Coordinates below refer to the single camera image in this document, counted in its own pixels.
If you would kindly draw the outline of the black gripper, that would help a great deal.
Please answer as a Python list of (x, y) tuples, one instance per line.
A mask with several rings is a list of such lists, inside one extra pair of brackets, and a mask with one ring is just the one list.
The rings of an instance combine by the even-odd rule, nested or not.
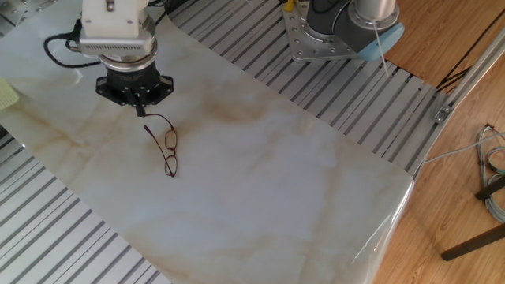
[(133, 72), (107, 68), (107, 76), (96, 80), (95, 91), (120, 106), (133, 107), (137, 117), (145, 117), (146, 107), (157, 105), (174, 91), (174, 81), (172, 77), (160, 76), (153, 62)]

